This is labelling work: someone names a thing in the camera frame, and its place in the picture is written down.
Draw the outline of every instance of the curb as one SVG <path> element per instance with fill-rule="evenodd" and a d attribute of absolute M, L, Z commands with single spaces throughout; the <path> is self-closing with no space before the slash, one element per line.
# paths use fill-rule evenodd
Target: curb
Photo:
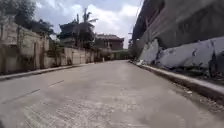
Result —
<path fill-rule="evenodd" d="M 43 70 L 36 70 L 36 71 L 31 71 L 31 72 L 26 72 L 26 73 L 18 73 L 18 74 L 13 74 L 13 75 L 5 75 L 5 76 L 0 76 L 0 82 L 1 81 L 6 81 L 6 80 L 12 80 L 12 79 L 17 79 L 17 78 L 22 78 L 22 77 L 29 77 L 29 76 L 33 76 L 33 75 L 39 75 L 39 74 L 54 72 L 54 71 L 59 71 L 59 70 L 64 70 L 64 69 L 81 67 L 81 66 L 85 66 L 85 65 L 89 65 L 89 64 L 80 64 L 80 65 L 64 66 L 64 67 L 57 67 L 57 68 L 49 68 L 49 69 L 43 69 Z"/>
<path fill-rule="evenodd" d="M 167 70 L 163 70 L 163 69 L 159 69 L 159 68 L 155 68 L 151 66 L 140 65 L 138 67 L 148 70 L 156 75 L 162 76 L 174 83 L 183 85 L 197 92 L 200 95 L 203 95 L 205 97 L 208 97 L 216 101 L 218 104 L 224 105 L 224 86 L 223 85 L 213 84 L 204 80 L 199 80 L 189 76 L 176 74 Z"/>

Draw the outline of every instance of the pavement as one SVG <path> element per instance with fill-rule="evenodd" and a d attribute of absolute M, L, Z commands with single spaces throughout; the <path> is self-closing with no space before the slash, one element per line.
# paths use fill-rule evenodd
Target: pavement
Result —
<path fill-rule="evenodd" d="M 0 82 L 0 128 L 223 128 L 224 108 L 126 61 Z"/>

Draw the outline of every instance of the concrete wall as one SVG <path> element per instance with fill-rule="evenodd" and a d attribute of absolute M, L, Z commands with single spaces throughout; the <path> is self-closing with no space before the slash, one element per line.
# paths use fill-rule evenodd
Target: concrete wall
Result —
<path fill-rule="evenodd" d="M 219 37 L 165 50 L 159 48 L 158 42 L 154 41 L 149 45 L 145 45 L 140 59 L 147 64 L 155 64 L 169 69 L 179 67 L 209 69 L 211 62 L 215 59 L 215 62 L 219 65 L 217 70 L 223 71 L 224 58 L 218 60 L 218 56 L 224 55 L 223 41 L 224 37 Z"/>
<path fill-rule="evenodd" d="M 165 7 L 137 42 L 144 45 L 159 38 L 163 48 L 178 47 L 224 35 L 223 0 L 165 0 Z"/>

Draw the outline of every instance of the street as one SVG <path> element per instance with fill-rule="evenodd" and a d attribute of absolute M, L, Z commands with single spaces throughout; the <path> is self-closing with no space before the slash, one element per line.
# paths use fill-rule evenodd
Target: street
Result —
<path fill-rule="evenodd" d="M 224 110 L 114 61 L 0 82 L 0 119 L 3 128 L 223 128 Z"/>

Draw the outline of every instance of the cloudy sky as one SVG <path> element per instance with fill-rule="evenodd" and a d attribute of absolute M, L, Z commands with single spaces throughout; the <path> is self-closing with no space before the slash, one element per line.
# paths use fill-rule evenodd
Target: cloudy sky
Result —
<path fill-rule="evenodd" d="M 60 32 L 59 24 L 71 22 L 83 8 L 92 12 L 91 18 L 98 18 L 95 32 L 116 34 L 125 37 L 136 21 L 136 13 L 141 0 L 36 0 L 35 19 L 44 19 L 54 25 L 55 32 Z"/>

